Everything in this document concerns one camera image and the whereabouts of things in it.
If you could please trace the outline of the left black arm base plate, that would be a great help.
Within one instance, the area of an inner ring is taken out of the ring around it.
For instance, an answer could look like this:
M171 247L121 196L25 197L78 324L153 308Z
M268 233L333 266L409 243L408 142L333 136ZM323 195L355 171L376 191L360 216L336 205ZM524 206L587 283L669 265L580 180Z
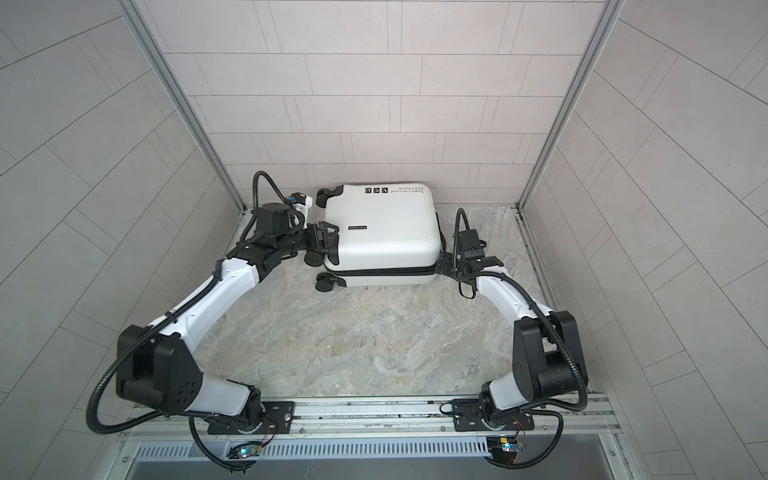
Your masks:
M248 404L235 417L215 414L205 418L210 435L272 435L290 432L296 404L292 401L262 401Z

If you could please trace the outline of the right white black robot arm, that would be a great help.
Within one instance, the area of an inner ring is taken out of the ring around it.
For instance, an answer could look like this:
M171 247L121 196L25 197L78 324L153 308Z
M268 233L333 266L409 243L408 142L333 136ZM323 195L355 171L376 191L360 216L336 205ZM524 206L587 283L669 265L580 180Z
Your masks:
M468 286L472 296L486 297L512 326L512 370L482 387L482 420L499 428L518 413L531 414L545 406L583 411L588 376L582 371L575 319L567 311L540 305L498 258L485 254L485 246L475 229L456 223L453 246L437 263L439 274Z

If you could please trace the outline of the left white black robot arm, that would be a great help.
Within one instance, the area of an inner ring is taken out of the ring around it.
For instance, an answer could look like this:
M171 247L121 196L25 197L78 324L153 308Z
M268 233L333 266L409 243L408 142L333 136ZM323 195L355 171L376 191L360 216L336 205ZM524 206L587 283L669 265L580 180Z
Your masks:
M148 326L130 326L119 336L105 379L118 397L149 408L136 421L178 415L243 433L259 428L266 417L259 389L204 374L193 354L224 313L282 261L300 252L322 261L338 236L338 226L309 223L304 208L291 203L255 208L241 240L205 284Z

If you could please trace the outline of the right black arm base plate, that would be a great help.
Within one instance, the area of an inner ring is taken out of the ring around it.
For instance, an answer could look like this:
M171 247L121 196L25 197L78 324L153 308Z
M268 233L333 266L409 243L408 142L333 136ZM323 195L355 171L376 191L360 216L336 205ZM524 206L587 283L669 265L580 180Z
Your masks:
M519 407L497 409L489 397L455 398L448 415L457 432L531 431L535 423Z

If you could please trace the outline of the white suitcase black lining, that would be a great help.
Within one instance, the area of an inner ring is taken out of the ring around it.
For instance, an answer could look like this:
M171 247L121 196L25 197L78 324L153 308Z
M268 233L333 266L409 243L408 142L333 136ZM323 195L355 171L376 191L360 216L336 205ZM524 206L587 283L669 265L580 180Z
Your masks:
M445 249L430 188L422 183L339 185L320 189L316 205L331 230L315 289L418 285L433 281Z

